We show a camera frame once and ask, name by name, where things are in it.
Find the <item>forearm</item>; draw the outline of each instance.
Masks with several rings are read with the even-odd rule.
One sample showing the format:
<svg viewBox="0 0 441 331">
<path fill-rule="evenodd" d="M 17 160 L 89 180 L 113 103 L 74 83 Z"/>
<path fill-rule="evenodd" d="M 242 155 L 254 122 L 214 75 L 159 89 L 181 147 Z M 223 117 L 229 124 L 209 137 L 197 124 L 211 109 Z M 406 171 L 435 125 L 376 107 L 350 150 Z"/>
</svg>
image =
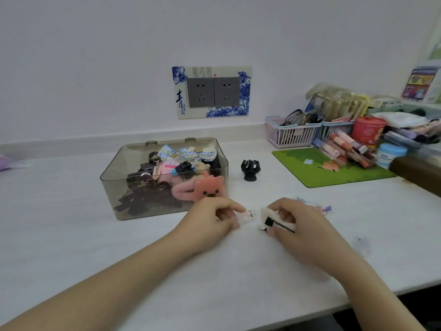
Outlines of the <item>forearm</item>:
<svg viewBox="0 0 441 331">
<path fill-rule="evenodd" d="M 167 235 L 26 311 L 0 329 L 87 331 L 114 328 L 191 254 Z"/>
<path fill-rule="evenodd" d="M 336 279 L 345 289 L 364 331 L 424 330 L 365 260 L 358 256 L 348 259 L 345 271 Z"/>
</svg>

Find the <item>basket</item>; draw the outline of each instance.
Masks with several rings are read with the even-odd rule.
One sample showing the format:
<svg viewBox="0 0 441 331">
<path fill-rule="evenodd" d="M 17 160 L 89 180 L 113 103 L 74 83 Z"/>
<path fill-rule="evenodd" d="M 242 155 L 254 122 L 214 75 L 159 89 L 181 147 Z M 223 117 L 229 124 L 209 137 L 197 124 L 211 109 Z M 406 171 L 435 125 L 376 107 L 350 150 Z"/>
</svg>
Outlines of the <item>basket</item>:
<svg viewBox="0 0 441 331">
<path fill-rule="evenodd" d="M 284 117 L 268 116 L 265 118 L 266 138 L 278 149 L 285 147 L 309 146 L 321 123 L 302 126 L 280 126 Z"/>
<path fill-rule="evenodd" d="M 322 122 L 320 131 L 317 134 L 317 138 L 323 139 L 338 130 L 341 130 L 346 134 L 350 134 L 353 126 L 354 122 Z"/>
</svg>

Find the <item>green mat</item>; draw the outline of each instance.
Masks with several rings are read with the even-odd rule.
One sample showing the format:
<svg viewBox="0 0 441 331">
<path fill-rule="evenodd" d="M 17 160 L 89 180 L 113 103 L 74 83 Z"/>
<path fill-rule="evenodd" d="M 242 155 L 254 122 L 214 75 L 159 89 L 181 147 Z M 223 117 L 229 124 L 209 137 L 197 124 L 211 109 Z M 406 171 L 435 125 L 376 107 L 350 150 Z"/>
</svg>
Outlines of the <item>green mat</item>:
<svg viewBox="0 0 441 331">
<path fill-rule="evenodd" d="M 308 188 L 396 177 L 395 173 L 378 165 L 363 169 L 356 163 L 348 162 L 346 167 L 340 169 L 325 164 L 325 169 L 322 166 L 330 159 L 315 148 L 279 150 L 272 153 Z"/>
</svg>

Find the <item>white table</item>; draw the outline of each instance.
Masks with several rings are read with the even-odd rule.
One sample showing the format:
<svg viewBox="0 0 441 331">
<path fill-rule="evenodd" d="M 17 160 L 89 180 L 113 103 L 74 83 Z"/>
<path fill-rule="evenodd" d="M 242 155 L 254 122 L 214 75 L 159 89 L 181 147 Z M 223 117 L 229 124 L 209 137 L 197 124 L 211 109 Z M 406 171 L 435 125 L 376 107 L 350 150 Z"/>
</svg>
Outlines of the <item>white table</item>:
<svg viewBox="0 0 441 331">
<path fill-rule="evenodd" d="M 368 261 L 403 293 L 441 282 L 441 199 L 401 178 L 309 189 L 266 140 L 222 143 L 231 198 L 259 209 L 298 195 L 332 205 L 348 240 L 371 242 Z M 99 180 L 114 154 L 36 160 L 0 172 L 0 324 L 168 233 L 183 213 L 117 221 Z M 256 182 L 243 180 L 256 159 Z M 333 279 L 318 281 L 249 223 L 196 256 L 149 295 L 123 330 L 262 330 L 341 309 Z"/>
</svg>

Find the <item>red canister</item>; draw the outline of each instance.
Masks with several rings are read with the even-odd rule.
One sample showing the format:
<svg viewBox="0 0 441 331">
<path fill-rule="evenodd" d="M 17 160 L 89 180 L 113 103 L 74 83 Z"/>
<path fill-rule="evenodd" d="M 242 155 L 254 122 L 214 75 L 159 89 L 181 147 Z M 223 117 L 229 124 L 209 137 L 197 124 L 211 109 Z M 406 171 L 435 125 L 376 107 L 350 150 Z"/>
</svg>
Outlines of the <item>red canister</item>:
<svg viewBox="0 0 441 331">
<path fill-rule="evenodd" d="M 378 117 L 363 116 L 356 119 L 351 137 L 361 144 L 375 146 L 387 122 Z"/>
</svg>

